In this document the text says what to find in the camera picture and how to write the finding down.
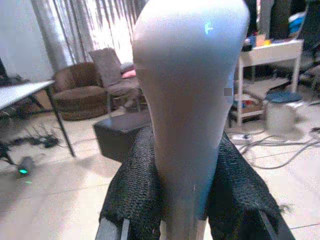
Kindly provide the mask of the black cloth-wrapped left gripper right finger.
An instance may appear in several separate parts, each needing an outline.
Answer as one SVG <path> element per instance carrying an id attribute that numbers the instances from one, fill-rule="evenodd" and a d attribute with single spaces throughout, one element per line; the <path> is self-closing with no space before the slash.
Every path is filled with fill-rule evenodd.
<path id="1" fill-rule="evenodd" d="M 214 240 L 293 240 L 268 186 L 226 134 L 207 207 Z"/>

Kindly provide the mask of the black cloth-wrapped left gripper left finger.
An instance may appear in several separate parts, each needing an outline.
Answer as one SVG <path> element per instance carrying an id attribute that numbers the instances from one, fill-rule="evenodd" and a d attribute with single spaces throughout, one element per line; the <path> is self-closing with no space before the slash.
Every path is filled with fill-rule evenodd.
<path id="1" fill-rule="evenodd" d="M 161 188 L 155 165 L 153 129 L 138 130 L 127 160 L 108 187 L 99 216 L 97 240 L 158 240 Z"/>

